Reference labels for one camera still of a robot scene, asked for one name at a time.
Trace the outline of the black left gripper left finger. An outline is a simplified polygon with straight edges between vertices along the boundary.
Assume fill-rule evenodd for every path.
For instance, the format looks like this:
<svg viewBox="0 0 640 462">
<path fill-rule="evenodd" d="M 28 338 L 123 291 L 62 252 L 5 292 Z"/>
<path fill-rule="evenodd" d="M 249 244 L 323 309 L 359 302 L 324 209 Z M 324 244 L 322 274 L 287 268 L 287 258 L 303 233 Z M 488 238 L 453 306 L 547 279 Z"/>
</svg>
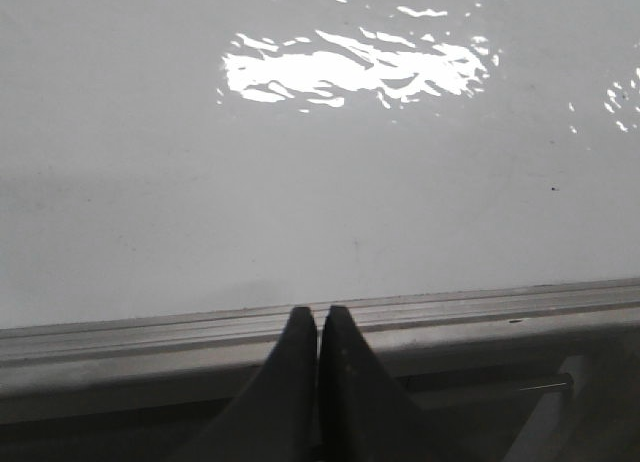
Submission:
<svg viewBox="0 0 640 462">
<path fill-rule="evenodd" d="M 315 397 L 317 328 L 307 307 L 287 324 L 248 386 L 171 461 L 306 461 Z"/>
</svg>

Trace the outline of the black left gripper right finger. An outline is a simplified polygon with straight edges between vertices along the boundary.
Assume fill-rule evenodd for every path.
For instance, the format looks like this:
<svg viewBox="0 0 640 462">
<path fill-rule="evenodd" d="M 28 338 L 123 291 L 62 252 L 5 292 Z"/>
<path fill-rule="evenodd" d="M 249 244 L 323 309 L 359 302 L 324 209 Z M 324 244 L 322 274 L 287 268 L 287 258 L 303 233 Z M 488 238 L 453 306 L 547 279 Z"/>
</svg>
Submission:
<svg viewBox="0 0 640 462">
<path fill-rule="evenodd" d="M 326 317 L 319 421 L 327 461 L 466 461 L 468 457 L 385 370 L 349 310 Z"/>
</svg>

